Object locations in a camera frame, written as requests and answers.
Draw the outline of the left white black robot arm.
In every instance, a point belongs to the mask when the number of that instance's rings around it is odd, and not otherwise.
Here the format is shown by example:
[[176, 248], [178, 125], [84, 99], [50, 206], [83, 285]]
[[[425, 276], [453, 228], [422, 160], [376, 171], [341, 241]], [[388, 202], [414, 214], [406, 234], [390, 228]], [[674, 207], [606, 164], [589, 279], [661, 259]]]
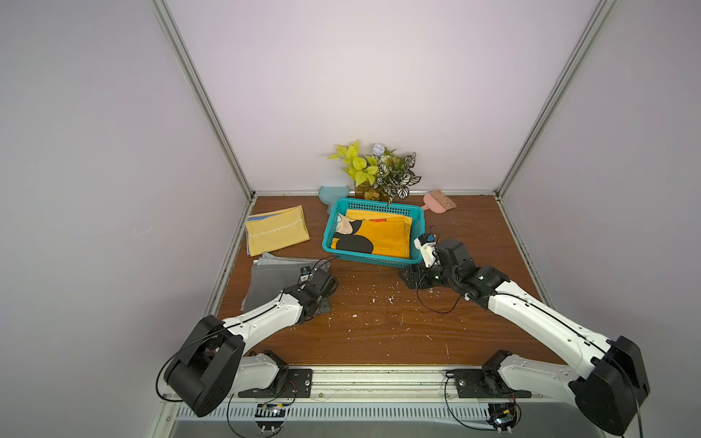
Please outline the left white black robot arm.
[[300, 280], [277, 297], [237, 317], [200, 319], [180, 350], [162, 365], [157, 383], [198, 417], [211, 414], [229, 396], [251, 393], [280, 396], [291, 389], [290, 367], [270, 350], [252, 349], [289, 327], [314, 319], [336, 292], [337, 278], [324, 268], [303, 268]]

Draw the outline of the mustard zigzag pillowcase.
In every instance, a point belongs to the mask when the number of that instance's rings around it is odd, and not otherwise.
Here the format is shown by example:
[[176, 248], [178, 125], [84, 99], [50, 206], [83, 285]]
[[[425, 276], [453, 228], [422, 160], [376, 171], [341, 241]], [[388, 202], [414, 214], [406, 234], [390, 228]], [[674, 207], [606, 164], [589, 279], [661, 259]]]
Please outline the mustard zigzag pillowcase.
[[301, 205], [246, 220], [246, 251], [255, 257], [310, 240]]

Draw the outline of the plain grey pillowcase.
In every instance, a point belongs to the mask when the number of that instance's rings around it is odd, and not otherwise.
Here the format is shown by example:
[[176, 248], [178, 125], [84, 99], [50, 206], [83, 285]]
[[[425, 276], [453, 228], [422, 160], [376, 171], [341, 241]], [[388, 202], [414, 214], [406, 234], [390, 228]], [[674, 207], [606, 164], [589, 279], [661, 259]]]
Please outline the plain grey pillowcase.
[[303, 268], [312, 269], [317, 266], [317, 273], [321, 270], [329, 272], [329, 261], [324, 264], [317, 262], [318, 259], [276, 257], [264, 253], [251, 268], [250, 286], [242, 302], [241, 311], [246, 313], [277, 299], [285, 288], [296, 289]]

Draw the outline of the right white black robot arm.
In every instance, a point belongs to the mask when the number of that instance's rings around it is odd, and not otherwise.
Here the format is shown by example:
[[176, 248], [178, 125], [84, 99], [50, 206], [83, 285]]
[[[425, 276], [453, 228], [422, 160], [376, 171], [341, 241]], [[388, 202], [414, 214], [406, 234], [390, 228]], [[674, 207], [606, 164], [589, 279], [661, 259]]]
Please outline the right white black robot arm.
[[511, 400], [526, 392], [545, 396], [576, 407], [614, 436], [623, 437], [631, 423], [641, 423], [650, 384], [636, 343], [624, 336], [610, 339], [566, 318], [498, 269], [477, 266], [456, 239], [441, 242], [425, 233], [414, 246], [421, 261], [400, 273], [408, 288], [451, 288], [520, 327], [563, 361], [556, 365], [500, 350], [480, 370], [449, 372], [456, 388], [472, 386], [477, 395]]

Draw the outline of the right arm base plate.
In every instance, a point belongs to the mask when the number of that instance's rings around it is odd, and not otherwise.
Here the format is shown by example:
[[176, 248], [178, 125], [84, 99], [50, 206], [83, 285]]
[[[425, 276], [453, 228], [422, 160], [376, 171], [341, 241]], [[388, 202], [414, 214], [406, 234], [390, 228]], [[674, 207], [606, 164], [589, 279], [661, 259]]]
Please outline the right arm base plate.
[[458, 397], [461, 399], [529, 399], [532, 397], [529, 391], [511, 388], [494, 370], [457, 369], [447, 374], [454, 379]]

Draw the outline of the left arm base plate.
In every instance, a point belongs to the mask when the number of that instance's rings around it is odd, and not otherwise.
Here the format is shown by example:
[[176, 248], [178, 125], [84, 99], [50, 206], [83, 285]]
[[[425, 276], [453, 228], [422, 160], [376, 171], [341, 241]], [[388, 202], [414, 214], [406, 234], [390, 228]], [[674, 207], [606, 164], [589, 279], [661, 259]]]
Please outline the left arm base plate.
[[268, 387], [249, 389], [239, 392], [237, 396], [241, 399], [310, 398], [312, 383], [312, 369], [284, 369], [277, 373]]

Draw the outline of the yellow black patterned pillowcase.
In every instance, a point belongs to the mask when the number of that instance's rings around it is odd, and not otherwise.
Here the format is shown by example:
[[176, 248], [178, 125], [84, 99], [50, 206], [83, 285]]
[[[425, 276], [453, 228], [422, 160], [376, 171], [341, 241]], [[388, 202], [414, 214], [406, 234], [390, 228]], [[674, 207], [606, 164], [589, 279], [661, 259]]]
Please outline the yellow black patterned pillowcase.
[[378, 257], [408, 259], [414, 220], [386, 212], [348, 209], [337, 215], [330, 248]]

